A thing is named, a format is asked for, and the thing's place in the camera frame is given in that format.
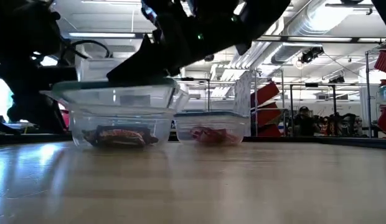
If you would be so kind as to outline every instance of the wooden table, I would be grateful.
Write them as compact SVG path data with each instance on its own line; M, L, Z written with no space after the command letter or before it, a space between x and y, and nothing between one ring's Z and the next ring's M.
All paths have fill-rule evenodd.
M386 151L245 143L0 147L0 223L383 223Z

